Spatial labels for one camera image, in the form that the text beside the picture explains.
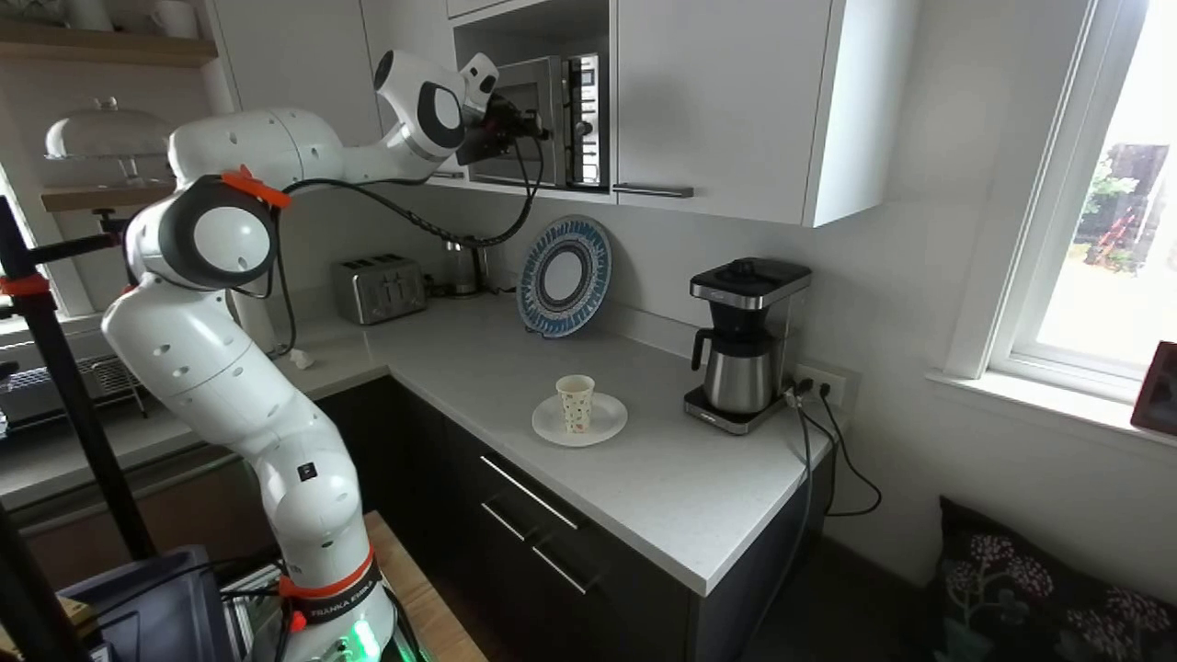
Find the kitchen counter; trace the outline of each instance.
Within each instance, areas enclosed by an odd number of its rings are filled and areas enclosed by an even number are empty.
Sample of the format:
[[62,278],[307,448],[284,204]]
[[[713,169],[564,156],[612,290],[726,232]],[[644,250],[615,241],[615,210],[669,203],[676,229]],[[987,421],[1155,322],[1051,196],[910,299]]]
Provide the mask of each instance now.
[[[312,395],[394,373],[455,425],[522,468],[566,502],[669,577],[705,594],[758,540],[807,479],[802,425],[780,410],[746,436],[727,436],[686,416],[680,395],[701,386],[689,360],[604,335],[598,327],[546,340],[520,327],[512,299],[436,301],[419,316],[382,327],[339,318],[308,322],[308,370],[284,370]],[[529,431],[529,410],[566,370],[598,373],[631,408],[631,425],[594,448],[561,448]],[[148,463],[194,446],[165,410],[112,421],[119,459]],[[0,463],[0,500],[31,502],[90,480],[72,446],[20,448]]]

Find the coffee pot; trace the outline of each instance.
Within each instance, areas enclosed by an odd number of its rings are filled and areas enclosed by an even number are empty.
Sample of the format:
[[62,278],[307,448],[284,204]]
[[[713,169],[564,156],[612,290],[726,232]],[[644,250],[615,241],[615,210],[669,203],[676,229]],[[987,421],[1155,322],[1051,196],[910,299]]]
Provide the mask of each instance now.
[[807,288],[811,268],[769,258],[727,261],[692,278],[692,294],[710,301],[713,316],[692,345],[692,366],[702,366],[702,386],[689,394],[692,416],[746,433],[780,403],[786,340],[797,327],[797,308],[786,301]]

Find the white plate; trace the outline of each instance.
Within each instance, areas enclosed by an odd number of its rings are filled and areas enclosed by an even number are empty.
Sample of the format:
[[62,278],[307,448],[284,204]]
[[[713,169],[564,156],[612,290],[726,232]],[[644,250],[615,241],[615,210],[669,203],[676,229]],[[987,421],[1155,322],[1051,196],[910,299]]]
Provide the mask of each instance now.
[[541,338],[582,329],[612,290],[612,234],[594,215],[564,215],[539,240],[520,275],[520,316]]
[[584,433],[566,431],[561,395],[548,395],[529,410],[529,431],[539,431],[551,446],[575,446],[575,448],[578,446],[604,446],[604,441],[620,436],[627,431],[627,421],[631,421],[631,410],[612,394],[594,394],[594,410],[589,410]]

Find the shelf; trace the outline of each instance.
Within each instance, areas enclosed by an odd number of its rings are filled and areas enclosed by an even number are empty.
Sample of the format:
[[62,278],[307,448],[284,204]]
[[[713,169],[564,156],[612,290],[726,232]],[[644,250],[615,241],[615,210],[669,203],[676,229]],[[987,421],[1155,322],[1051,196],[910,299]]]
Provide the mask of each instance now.
[[152,204],[160,197],[175,196],[175,186],[53,186],[40,196],[43,210],[119,210],[119,204]]
[[155,31],[95,31],[0,22],[0,57],[202,67],[216,57],[216,46],[215,39],[170,39]]

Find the white wall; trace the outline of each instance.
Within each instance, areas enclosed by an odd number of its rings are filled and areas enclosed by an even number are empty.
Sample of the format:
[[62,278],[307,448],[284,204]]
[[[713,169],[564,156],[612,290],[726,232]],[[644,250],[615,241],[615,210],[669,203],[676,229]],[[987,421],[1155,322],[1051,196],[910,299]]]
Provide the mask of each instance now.
[[[1177,598],[1177,446],[1101,433],[927,378],[951,351],[971,275],[994,275],[971,263],[979,247],[1017,224],[1007,197],[1024,191],[1019,169],[1033,174],[1076,24],[1076,0],[927,0],[895,183],[875,212],[794,232],[541,203],[499,263],[520,263],[551,215],[594,212],[620,240],[615,301],[705,322],[705,304],[689,299],[692,272],[745,253],[807,261],[818,268],[807,351],[856,370],[850,441],[888,490],[880,514],[827,520],[832,538],[925,581],[940,551],[940,492],[951,492],[1087,570]],[[517,212],[517,197],[447,186],[399,196],[452,229],[503,229]],[[318,288],[323,258],[366,250],[373,215],[373,204],[336,197],[330,221],[298,221],[295,288]],[[378,234],[438,261],[419,232],[387,224]],[[866,490],[840,486],[841,508],[862,500]]]

